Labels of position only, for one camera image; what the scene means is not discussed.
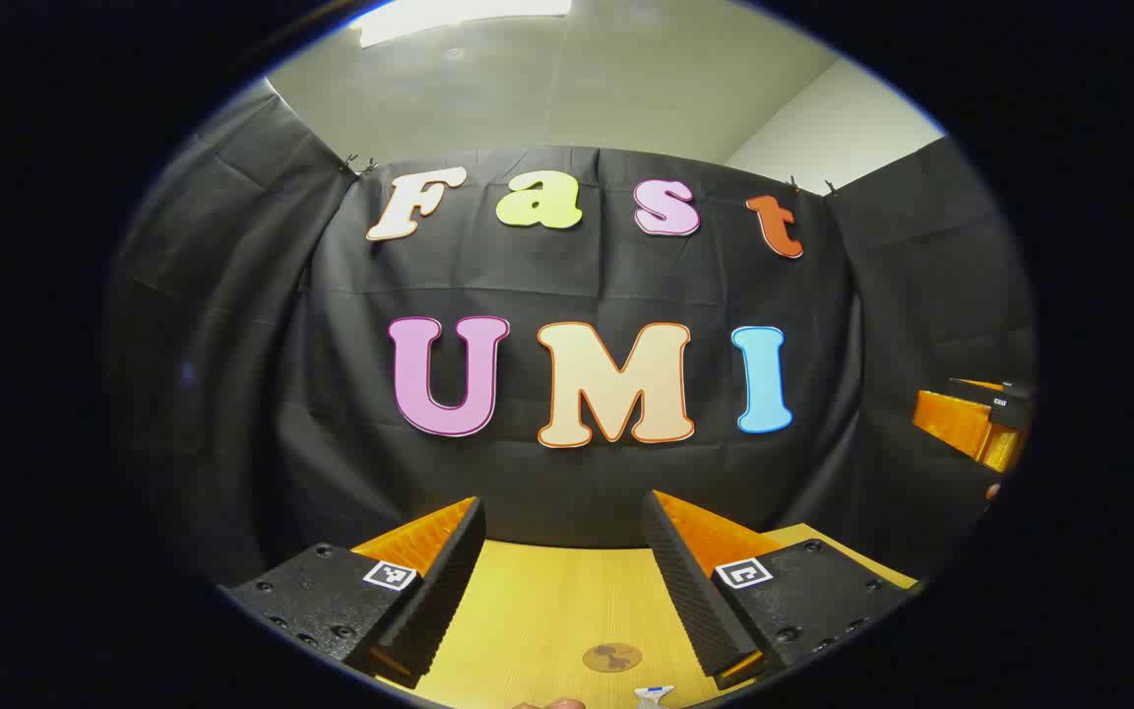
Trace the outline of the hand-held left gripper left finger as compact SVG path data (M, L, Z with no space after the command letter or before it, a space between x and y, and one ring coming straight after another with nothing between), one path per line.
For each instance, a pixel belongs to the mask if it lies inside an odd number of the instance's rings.
M476 495L369 542L311 545L226 586L303 649L413 689L435 661L486 535Z

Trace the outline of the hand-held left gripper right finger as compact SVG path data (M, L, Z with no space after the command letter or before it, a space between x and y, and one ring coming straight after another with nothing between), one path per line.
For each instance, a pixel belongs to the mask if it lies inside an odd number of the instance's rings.
M914 596L824 539L779 545L650 490L642 525L676 615L720 689L792 670Z

